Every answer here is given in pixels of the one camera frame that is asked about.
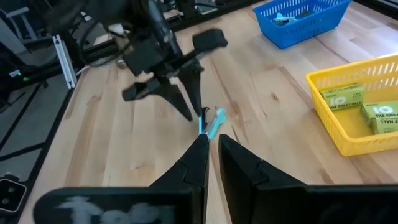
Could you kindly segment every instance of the wooden tabletop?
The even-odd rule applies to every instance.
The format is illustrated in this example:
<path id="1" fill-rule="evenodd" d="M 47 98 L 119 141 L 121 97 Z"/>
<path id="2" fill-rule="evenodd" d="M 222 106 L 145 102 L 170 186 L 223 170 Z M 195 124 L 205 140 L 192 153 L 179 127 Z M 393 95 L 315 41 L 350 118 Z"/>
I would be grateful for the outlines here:
<path id="1" fill-rule="evenodd" d="M 229 41 L 201 61 L 203 106 L 226 109 L 219 133 L 307 184 L 397 182 L 398 151 L 339 154 L 313 110 L 305 75 L 398 52 L 398 22 L 351 3 L 335 30 L 280 50 L 261 34 L 253 7 L 177 33 L 185 52 L 192 35 L 210 27 Z M 156 96 L 124 102 L 121 91 L 134 79 L 114 63 L 81 76 L 19 223 L 32 223 L 34 203 L 52 189 L 148 186 L 188 149 L 197 119 L 189 123 Z M 231 222 L 217 142 L 210 143 L 207 224 Z"/>

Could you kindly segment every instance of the gray floor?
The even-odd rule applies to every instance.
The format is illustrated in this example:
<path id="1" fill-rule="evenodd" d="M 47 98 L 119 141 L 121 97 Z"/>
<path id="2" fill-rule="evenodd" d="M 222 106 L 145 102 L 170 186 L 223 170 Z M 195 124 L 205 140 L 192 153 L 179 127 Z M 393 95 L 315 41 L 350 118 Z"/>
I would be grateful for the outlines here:
<path id="1" fill-rule="evenodd" d="M 89 23 L 82 24 L 75 32 L 74 37 L 79 39 L 88 26 Z M 104 34 L 105 32 L 103 28 L 101 26 L 97 26 L 88 36 L 90 45 L 93 45 L 93 42 L 97 37 Z M 50 57 L 54 57 L 54 52 L 55 48 L 49 47 L 31 54 L 20 55 L 20 57 L 25 57 L 24 61 L 29 61 L 30 64 L 40 65 L 41 63 L 50 60 Z M 58 75 L 47 81 L 49 83 L 49 87 L 46 89 L 41 87 L 37 92 L 34 100 L 16 126 L 14 132 L 11 134 L 6 145 L 0 150 L 0 156 L 45 141 L 68 91 L 63 75 Z M 0 114 L 0 139 L 3 139 L 6 135 L 12 122 L 25 105 L 34 88 L 35 85 L 32 85 L 23 90 L 18 90 L 12 93 L 9 99 L 11 102 L 23 92 L 25 92 L 25 95 L 12 107 Z M 40 151 L 34 151 L 23 156 L 0 162 L 0 176 L 10 172 L 12 175 L 19 176 L 22 181 L 27 180 L 39 153 Z"/>

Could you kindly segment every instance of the yellow plastic basket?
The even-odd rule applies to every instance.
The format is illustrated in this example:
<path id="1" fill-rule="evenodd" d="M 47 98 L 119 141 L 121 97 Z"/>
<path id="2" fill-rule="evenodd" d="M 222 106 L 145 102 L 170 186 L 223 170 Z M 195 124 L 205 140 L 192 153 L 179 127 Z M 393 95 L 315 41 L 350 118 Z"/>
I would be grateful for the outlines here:
<path id="1" fill-rule="evenodd" d="M 374 135 L 360 107 L 331 111 L 319 91 L 361 83 L 365 103 L 398 100 L 398 55 L 309 73 L 312 101 L 323 125 L 343 156 L 398 148 L 398 132 Z"/>

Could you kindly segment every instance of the green box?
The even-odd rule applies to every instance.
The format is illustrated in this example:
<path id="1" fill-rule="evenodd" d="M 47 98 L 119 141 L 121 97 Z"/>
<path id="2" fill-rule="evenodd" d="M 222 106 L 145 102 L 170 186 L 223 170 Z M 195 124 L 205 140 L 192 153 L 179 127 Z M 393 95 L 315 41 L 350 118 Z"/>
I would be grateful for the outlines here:
<path id="1" fill-rule="evenodd" d="M 374 134 L 384 134 L 398 131 L 398 117 L 374 118 L 371 127 Z"/>
<path id="2" fill-rule="evenodd" d="M 363 102 L 365 88 L 360 84 L 353 84 L 321 91 L 320 94 L 331 110 L 360 106 Z"/>
<path id="3" fill-rule="evenodd" d="M 363 103 L 361 115 L 367 125 L 370 125 L 374 118 L 398 117 L 398 101 Z"/>

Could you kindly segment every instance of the blue plastic basket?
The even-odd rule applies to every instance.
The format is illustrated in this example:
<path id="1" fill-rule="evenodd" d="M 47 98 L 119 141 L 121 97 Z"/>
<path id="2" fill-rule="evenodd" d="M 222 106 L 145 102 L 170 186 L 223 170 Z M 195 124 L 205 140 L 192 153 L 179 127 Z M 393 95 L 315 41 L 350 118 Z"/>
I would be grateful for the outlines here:
<path id="1" fill-rule="evenodd" d="M 274 0 L 253 9 L 261 32 L 284 49 L 335 28 L 352 0 Z M 277 13 L 299 17 L 307 10 L 310 15 L 279 26 L 273 21 Z"/>

